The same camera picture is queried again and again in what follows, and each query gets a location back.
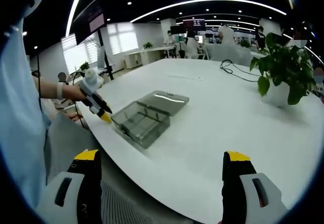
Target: ceiling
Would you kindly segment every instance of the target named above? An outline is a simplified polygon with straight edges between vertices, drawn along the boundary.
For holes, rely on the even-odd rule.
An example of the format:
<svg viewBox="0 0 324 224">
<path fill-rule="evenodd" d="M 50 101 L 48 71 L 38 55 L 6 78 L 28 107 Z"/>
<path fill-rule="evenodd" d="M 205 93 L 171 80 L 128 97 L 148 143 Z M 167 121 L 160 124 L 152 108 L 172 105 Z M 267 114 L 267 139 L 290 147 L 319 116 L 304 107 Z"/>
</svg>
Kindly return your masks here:
<svg viewBox="0 0 324 224">
<path fill-rule="evenodd" d="M 34 56 L 36 51 L 34 46 L 38 46 L 38 51 L 42 51 L 60 41 L 65 36 L 69 13 L 74 0 L 43 0 L 37 10 L 25 19 L 24 37 L 27 54 Z M 74 17 L 77 16 L 92 0 L 80 0 L 76 8 Z M 131 21 L 143 14 L 153 10 L 190 0 L 104 0 L 103 8 L 105 17 L 110 18 L 109 23 Z M 166 18 L 177 18 L 177 22 L 191 17 L 205 19 L 235 20 L 258 24 L 260 18 L 269 18 L 279 22 L 284 27 L 285 33 L 292 35 L 291 27 L 300 24 L 302 21 L 308 22 L 309 29 L 313 31 L 317 38 L 324 36 L 324 29 L 321 27 L 321 20 L 317 13 L 317 8 L 321 4 L 320 0 L 294 0 L 294 9 L 291 9 L 288 0 L 249 0 L 272 6 L 287 13 L 284 16 L 268 8 L 239 2 L 200 2 L 172 7 L 146 16 L 136 21 L 136 23 L 158 22 Z M 312 50 L 321 55 L 319 50 L 321 41 L 312 40 Z"/>
</svg>

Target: white desk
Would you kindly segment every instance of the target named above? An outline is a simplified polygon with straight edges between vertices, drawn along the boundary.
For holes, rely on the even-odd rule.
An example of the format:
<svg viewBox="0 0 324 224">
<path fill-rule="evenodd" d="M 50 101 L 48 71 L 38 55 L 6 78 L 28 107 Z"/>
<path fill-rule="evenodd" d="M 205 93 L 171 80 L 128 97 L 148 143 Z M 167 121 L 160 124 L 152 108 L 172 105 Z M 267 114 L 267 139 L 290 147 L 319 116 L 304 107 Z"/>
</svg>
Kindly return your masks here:
<svg viewBox="0 0 324 224">
<path fill-rule="evenodd" d="M 99 89 L 113 112 L 156 89 L 190 97 L 147 150 L 132 147 L 83 104 L 79 108 L 114 162 L 148 194 L 188 218 L 210 224 L 222 219 L 223 153 L 228 150 L 250 156 L 256 171 L 276 184 L 291 208 L 321 156 L 324 106 L 314 95 L 287 110 L 267 105 L 256 83 L 229 75 L 219 65 L 164 59 Z"/>
<path fill-rule="evenodd" d="M 152 49 L 142 49 L 140 51 L 129 53 L 125 58 L 126 67 L 132 69 L 138 65 L 143 64 L 146 66 L 152 62 L 161 60 L 164 58 L 164 51 L 167 51 L 170 58 L 170 50 L 173 50 L 175 46 L 158 47 Z"/>
</svg>

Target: computer monitor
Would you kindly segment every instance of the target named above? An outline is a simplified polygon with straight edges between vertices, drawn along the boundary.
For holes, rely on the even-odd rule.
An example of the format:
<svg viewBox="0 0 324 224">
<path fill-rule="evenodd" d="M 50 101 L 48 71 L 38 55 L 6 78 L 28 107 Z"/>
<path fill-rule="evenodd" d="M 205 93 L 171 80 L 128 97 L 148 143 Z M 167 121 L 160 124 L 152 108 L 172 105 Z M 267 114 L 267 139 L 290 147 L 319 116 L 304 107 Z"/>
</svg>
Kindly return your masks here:
<svg viewBox="0 0 324 224">
<path fill-rule="evenodd" d="M 183 20 L 183 26 L 187 31 L 206 31 L 204 19 L 186 19 Z"/>
<path fill-rule="evenodd" d="M 104 26 L 101 0 L 93 0 L 73 21 L 72 31 L 75 33 L 76 44 L 80 44 Z"/>
<path fill-rule="evenodd" d="M 177 25 L 177 26 L 171 26 L 170 27 L 171 34 L 182 34 L 186 33 L 186 30 L 182 25 Z"/>
</svg>

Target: window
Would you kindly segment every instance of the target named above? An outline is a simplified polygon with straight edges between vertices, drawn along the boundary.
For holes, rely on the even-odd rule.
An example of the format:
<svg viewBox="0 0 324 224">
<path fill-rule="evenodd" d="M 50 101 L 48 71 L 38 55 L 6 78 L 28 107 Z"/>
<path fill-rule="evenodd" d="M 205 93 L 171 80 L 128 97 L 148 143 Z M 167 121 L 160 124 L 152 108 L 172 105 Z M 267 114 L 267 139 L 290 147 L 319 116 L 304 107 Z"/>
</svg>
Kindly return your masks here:
<svg viewBox="0 0 324 224">
<path fill-rule="evenodd" d="M 107 26 L 112 54 L 138 49 L 137 37 L 132 23 L 117 23 Z"/>
<path fill-rule="evenodd" d="M 98 46 L 94 42 L 95 34 L 90 35 L 84 42 L 76 45 L 75 35 L 61 40 L 65 64 L 69 74 L 72 74 L 84 63 L 97 61 Z"/>
</svg>

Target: clear plastic box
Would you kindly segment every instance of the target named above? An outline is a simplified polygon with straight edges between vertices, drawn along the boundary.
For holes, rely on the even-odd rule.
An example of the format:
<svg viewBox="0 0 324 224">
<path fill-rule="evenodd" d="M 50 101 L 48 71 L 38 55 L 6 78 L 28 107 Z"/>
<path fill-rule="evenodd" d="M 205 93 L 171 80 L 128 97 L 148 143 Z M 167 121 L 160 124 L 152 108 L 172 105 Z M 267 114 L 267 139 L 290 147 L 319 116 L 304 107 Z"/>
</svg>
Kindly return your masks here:
<svg viewBox="0 0 324 224">
<path fill-rule="evenodd" d="M 118 113 L 112 115 L 116 128 L 124 136 L 144 149 L 170 126 L 170 118 L 166 114 L 146 108 L 138 102 L 132 102 Z"/>
<path fill-rule="evenodd" d="M 148 109 L 174 116 L 189 102 L 189 98 L 163 91 L 154 91 L 137 102 Z"/>
</svg>

